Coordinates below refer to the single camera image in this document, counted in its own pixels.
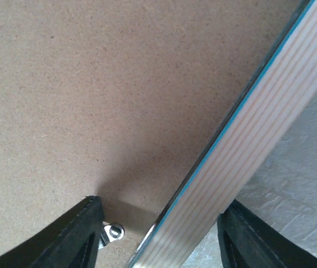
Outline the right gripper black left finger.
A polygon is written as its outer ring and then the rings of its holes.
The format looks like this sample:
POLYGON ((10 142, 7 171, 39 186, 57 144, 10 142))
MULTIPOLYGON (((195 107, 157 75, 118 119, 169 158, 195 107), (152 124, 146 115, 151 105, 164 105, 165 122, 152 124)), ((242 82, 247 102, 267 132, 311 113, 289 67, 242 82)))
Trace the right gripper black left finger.
POLYGON ((95 267, 104 213, 88 196, 36 235, 0 256, 0 267, 95 267))

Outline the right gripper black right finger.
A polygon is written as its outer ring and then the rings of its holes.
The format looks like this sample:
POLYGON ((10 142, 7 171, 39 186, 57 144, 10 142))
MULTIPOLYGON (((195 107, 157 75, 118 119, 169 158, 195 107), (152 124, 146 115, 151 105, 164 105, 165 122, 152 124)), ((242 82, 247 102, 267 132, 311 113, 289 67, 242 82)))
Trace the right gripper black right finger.
POLYGON ((317 267, 317 257, 234 200, 217 218, 223 267, 317 267))

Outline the brown cardboard backing board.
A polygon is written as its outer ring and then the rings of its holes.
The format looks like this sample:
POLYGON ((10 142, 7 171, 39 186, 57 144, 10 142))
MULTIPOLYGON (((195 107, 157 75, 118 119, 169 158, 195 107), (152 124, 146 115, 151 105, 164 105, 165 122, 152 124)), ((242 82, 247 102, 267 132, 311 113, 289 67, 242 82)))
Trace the brown cardboard backing board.
POLYGON ((298 1, 0 1, 0 255, 84 197, 124 267, 298 1))

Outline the wooden picture frame with glass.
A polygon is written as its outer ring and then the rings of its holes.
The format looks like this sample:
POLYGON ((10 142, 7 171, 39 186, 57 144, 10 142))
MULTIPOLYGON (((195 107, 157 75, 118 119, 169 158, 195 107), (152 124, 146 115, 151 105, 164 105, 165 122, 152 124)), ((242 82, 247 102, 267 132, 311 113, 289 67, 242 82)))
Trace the wooden picture frame with glass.
POLYGON ((317 93, 317 1, 302 1, 128 267, 179 267, 317 93))

